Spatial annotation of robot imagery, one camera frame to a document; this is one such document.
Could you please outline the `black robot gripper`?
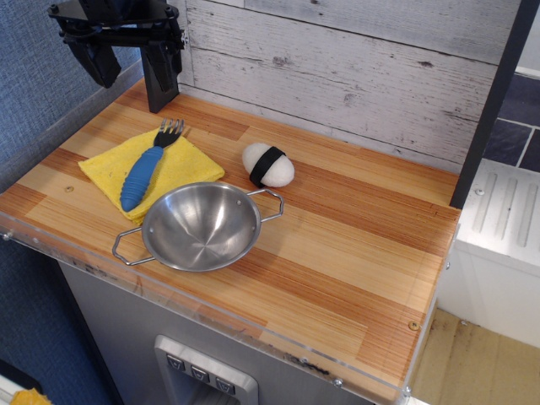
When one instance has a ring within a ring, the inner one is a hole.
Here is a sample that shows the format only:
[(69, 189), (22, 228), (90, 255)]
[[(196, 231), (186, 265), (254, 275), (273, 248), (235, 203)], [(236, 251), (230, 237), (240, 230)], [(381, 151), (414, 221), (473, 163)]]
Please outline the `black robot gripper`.
[(182, 71), (179, 11), (165, 1), (65, 1), (48, 14), (90, 77), (109, 89), (122, 68), (111, 46), (143, 47), (162, 91), (177, 86)]

